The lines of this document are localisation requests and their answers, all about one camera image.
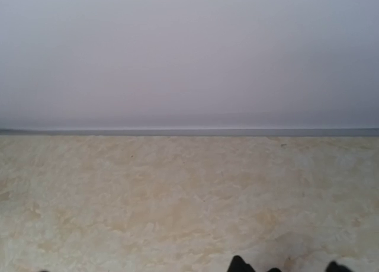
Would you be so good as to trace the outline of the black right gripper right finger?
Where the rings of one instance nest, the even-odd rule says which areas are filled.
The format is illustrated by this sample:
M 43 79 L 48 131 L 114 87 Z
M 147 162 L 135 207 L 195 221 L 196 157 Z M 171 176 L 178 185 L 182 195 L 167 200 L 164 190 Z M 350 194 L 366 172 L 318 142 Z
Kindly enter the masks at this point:
M 331 261 L 326 267 L 326 272 L 352 272 L 352 270 L 336 261 Z

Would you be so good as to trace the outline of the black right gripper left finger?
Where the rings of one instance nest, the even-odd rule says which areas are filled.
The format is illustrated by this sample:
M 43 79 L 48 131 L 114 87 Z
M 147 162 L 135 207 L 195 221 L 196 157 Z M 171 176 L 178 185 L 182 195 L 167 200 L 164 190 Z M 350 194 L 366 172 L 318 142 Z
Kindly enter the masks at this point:
M 235 255 L 229 264 L 227 272 L 256 272 L 256 270 L 241 256 Z

